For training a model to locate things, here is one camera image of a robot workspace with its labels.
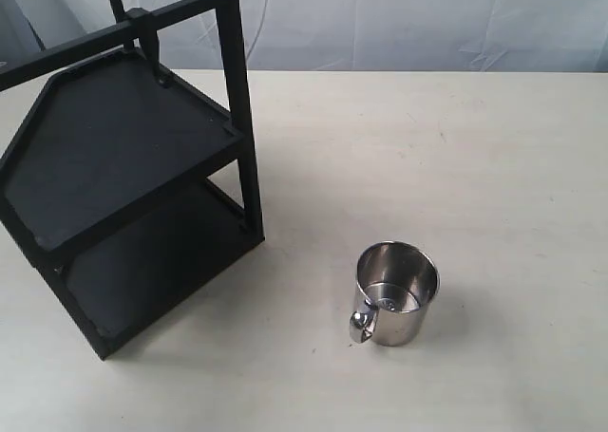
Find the stainless steel mug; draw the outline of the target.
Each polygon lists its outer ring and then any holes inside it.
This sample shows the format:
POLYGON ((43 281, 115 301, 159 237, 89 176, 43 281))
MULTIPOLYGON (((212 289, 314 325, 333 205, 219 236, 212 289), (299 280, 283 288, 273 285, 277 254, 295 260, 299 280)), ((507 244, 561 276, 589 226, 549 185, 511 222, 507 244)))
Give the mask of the stainless steel mug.
POLYGON ((430 257, 401 241, 382 241, 359 256, 349 333, 356 344, 408 344, 419 333, 440 288, 430 257))

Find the black shelf rack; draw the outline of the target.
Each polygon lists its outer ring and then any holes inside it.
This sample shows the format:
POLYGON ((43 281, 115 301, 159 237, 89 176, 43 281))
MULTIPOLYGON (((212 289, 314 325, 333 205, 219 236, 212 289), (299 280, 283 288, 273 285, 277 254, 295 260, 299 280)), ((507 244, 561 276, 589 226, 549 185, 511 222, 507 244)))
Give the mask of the black shelf rack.
POLYGON ((5 67, 47 82, 1 159, 1 221, 101 359, 264 238, 239 0, 154 10, 5 67), (160 60, 159 31, 216 16, 228 104, 160 60))

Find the white backdrop curtain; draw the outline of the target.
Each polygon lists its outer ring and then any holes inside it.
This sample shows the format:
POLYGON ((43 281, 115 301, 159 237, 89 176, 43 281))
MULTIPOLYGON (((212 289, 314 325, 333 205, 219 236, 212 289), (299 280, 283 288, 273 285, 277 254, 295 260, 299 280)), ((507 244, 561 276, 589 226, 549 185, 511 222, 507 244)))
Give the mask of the white backdrop curtain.
MULTIPOLYGON (((607 72, 607 0, 240 0, 240 11, 250 69, 607 72)), ((114 23, 109 0, 1 0, 1 67, 114 23)), ((213 12, 159 37, 169 67, 222 68, 213 12)))

